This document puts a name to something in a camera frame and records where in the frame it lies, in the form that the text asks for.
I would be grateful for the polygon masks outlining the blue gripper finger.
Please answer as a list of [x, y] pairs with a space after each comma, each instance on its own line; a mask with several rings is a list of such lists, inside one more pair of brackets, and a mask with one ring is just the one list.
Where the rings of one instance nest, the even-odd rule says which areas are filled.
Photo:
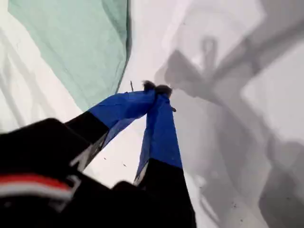
[[144, 85], [154, 96], [148, 109], [140, 163], [135, 183], [148, 193], [162, 214], [168, 228], [196, 227], [178, 145], [173, 110], [172, 89], [166, 85]]
[[112, 95], [81, 115], [66, 122], [66, 126], [89, 142], [89, 147], [77, 155], [71, 166], [80, 171], [122, 130], [141, 118], [152, 107], [156, 98], [156, 85], [144, 81], [142, 91]]

